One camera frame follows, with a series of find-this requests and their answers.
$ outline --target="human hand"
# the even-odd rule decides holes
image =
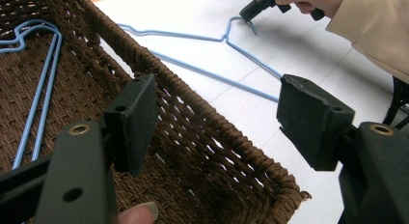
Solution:
[[[325,15],[333,18],[341,5],[342,0],[276,0],[277,5],[295,3],[303,14],[310,14],[315,8],[324,11]]]
[[[120,224],[152,224],[157,216],[157,205],[154,202],[149,202],[120,213],[118,218]]]

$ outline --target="white surface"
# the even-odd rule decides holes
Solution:
[[[139,30],[158,29],[220,38],[228,20],[252,0],[105,0],[96,4],[114,21]],[[253,19],[255,36],[243,22],[232,27],[231,41],[280,73],[311,79],[356,111],[354,125],[381,122],[392,98],[392,77],[373,65],[349,42],[325,31],[329,19],[315,22],[292,6]],[[135,37],[152,50],[278,96],[280,81],[223,42],[166,37]],[[301,205],[290,223],[338,223],[343,210],[337,172],[317,173],[279,131],[277,103],[164,62],[242,130],[254,144],[281,162],[302,190],[313,198]]]

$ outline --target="beige jacket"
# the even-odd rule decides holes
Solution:
[[[343,0],[327,31],[409,83],[409,0]]]

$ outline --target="brown woven basket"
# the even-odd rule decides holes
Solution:
[[[33,18],[49,20],[64,36],[41,155],[52,153],[63,126],[98,120],[130,79],[99,45],[103,38],[136,76],[154,73],[157,83],[160,119],[143,172],[138,178],[114,174],[119,211],[155,201],[156,223],[289,221],[304,198],[294,177],[92,2],[0,0],[0,40],[13,39],[14,27]],[[51,39],[38,32],[23,51],[0,55],[0,174],[12,168]]]

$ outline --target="person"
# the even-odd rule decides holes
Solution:
[[[318,8],[331,18],[326,30],[379,68],[409,83],[409,0],[275,0],[295,3],[301,13]]]
[[[154,202],[140,204],[118,215],[120,224],[152,224],[158,217]]]

